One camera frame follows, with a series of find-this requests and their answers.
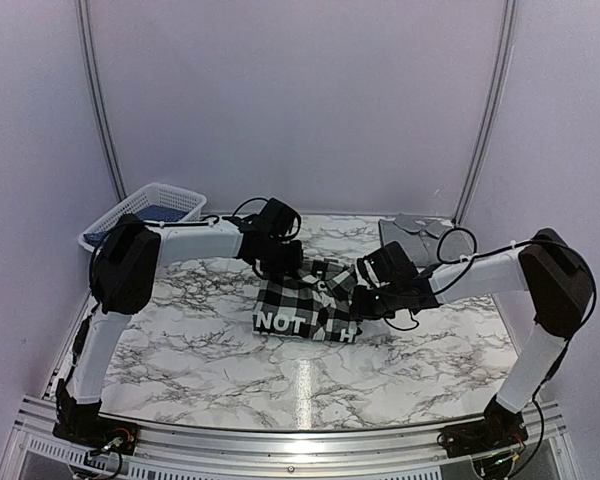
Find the grey shirt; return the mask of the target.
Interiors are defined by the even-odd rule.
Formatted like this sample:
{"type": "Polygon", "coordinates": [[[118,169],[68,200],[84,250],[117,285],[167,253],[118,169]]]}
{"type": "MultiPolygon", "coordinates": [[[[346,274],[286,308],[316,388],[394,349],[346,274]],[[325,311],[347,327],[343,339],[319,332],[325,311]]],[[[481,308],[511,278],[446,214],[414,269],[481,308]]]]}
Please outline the grey shirt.
{"type": "Polygon", "coordinates": [[[440,260],[459,260],[473,252],[473,243],[467,233],[455,231],[442,239],[453,228],[454,224],[448,219],[404,213],[378,221],[381,244],[398,242],[418,268],[440,260]]]}

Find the black white plaid shirt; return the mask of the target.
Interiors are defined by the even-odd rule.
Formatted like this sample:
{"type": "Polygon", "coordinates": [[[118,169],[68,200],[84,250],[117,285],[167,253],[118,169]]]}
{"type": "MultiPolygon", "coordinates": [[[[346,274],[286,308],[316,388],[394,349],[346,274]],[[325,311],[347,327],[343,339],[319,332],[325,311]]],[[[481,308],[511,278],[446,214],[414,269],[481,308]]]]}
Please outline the black white plaid shirt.
{"type": "Polygon", "coordinates": [[[349,312],[356,268],[309,259],[292,275],[263,274],[252,314],[257,334],[353,344],[362,334],[349,312]]]}

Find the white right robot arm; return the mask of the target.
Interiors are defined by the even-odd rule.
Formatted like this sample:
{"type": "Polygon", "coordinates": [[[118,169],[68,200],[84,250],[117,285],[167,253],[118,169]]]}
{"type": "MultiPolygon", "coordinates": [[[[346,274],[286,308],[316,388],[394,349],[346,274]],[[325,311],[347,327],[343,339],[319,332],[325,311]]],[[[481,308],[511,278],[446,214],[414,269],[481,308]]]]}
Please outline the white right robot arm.
{"type": "Polygon", "coordinates": [[[524,407],[556,373],[597,302],[591,267],[549,227],[490,251],[440,256],[424,268],[391,242],[359,259],[358,266],[364,283],[350,300],[355,320],[389,320],[402,310],[416,315],[482,296],[527,303],[527,338],[475,428],[476,440],[486,448],[499,446],[513,433],[524,407]]]}

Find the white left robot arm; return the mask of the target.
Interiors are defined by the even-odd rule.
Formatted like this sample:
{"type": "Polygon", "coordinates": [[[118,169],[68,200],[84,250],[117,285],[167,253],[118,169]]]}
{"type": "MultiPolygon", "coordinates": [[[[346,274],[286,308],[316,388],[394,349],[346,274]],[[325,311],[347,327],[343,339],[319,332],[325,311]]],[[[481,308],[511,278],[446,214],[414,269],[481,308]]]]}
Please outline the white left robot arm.
{"type": "Polygon", "coordinates": [[[302,261],[296,238],[301,224],[300,214],[275,198],[244,217],[156,222],[123,215],[92,251],[88,283],[95,307],[78,330],[72,365],[58,383],[55,435],[96,445],[110,432],[99,415],[106,371],[131,318],[151,300],[159,268],[229,258],[262,273],[294,273],[302,261]]]}

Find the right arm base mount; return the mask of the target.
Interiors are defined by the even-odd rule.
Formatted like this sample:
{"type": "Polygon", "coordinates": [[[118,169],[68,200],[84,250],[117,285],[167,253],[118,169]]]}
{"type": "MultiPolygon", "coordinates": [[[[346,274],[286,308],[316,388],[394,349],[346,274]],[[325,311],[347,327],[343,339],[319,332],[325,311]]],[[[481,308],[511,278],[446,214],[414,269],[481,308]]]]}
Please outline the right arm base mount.
{"type": "Polygon", "coordinates": [[[510,446],[521,446],[529,438],[524,423],[506,429],[487,420],[448,425],[442,428],[437,443],[449,458],[481,454],[510,446]]]}

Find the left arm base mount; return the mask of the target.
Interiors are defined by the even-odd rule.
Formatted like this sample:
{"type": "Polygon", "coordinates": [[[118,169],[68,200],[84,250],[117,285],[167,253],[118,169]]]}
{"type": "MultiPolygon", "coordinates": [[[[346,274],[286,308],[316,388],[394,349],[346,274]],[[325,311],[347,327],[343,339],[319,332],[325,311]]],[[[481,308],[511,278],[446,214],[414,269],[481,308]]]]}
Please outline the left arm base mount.
{"type": "Polygon", "coordinates": [[[109,446],[123,455],[134,453],[139,426],[136,423],[101,417],[99,415],[57,421],[53,435],[74,444],[104,452],[109,446]]]}

